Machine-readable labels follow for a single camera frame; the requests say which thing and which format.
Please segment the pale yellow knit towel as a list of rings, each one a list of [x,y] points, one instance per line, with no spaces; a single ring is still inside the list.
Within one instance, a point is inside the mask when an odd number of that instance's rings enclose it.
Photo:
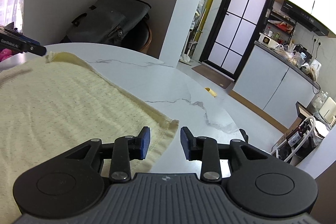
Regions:
[[[101,77],[67,53],[49,53],[1,72],[1,223],[20,212],[12,188],[26,170],[89,139],[113,141],[151,131],[147,172],[174,139],[179,122]]]

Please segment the pink plush toy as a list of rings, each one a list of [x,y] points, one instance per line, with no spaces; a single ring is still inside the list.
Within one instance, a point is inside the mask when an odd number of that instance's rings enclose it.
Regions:
[[[13,55],[12,50],[4,49],[0,52],[0,62],[10,58]]]

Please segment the yellow slipper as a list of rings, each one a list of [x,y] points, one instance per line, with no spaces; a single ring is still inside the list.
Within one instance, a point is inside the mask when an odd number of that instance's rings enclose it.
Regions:
[[[217,93],[211,88],[205,88],[205,90],[209,92],[213,97],[217,97]]]

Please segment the brown door mat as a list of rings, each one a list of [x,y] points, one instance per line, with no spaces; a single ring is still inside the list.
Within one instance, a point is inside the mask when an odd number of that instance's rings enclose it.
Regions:
[[[228,88],[230,84],[233,83],[231,79],[206,65],[197,65],[196,67],[192,67],[191,69],[223,89]]]

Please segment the dark grey backpack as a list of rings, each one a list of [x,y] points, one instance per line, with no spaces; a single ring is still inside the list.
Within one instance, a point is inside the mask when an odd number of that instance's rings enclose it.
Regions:
[[[151,5],[142,0],[97,0],[72,20],[61,43],[98,43],[120,46],[143,19]]]

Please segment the white metal trolley rack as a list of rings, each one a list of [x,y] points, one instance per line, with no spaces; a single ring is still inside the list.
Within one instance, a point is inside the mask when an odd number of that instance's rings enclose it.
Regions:
[[[308,116],[272,147],[270,154],[290,163],[295,157],[303,160],[316,149],[329,133],[328,128],[313,116]]]

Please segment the white lower kitchen cabinet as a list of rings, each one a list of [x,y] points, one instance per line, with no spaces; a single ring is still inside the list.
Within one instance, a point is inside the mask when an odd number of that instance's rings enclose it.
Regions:
[[[307,107],[319,91],[300,69],[255,42],[229,95],[285,133],[298,118],[296,103]]]

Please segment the black chair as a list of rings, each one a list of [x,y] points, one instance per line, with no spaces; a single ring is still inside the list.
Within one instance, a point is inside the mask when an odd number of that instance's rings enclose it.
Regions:
[[[150,26],[148,25],[149,19],[149,14],[146,14],[137,25],[129,31],[129,45],[131,50],[147,54],[153,36]]]

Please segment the white toaster appliance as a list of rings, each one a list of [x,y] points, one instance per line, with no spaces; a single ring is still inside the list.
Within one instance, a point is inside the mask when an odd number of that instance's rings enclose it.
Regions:
[[[279,43],[270,38],[269,36],[260,33],[260,37],[258,39],[258,42],[261,43],[262,45],[270,48],[270,49],[275,49]]]

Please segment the black framed glass door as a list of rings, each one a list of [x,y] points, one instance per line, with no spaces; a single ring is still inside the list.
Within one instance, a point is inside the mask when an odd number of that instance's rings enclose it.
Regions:
[[[199,61],[237,80],[273,0],[222,0]]]

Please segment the white electric kettle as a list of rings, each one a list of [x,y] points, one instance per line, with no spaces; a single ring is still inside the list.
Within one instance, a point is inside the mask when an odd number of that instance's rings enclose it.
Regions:
[[[311,64],[310,64],[310,74],[311,74],[312,79],[314,81],[316,81],[318,79],[319,71],[320,71],[321,67],[322,67],[322,64],[318,60],[314,59],[311,62]]]

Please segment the black spice shelf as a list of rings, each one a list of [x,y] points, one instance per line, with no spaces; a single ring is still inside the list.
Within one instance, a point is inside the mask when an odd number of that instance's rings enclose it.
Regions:
[[[271,11],[265,22],[264,34],[278,42],[286,45],[292,40],[297,22],[285,14]]]

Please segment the black range hood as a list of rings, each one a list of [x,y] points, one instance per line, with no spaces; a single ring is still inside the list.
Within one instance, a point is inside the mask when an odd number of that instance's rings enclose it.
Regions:
[[[310,13],[298,7],[294,3],[284,0],[281,11],[304,26],[307,30],[314,32],[318,36],[328,36],[329,30],[320,21],[315,19]]]

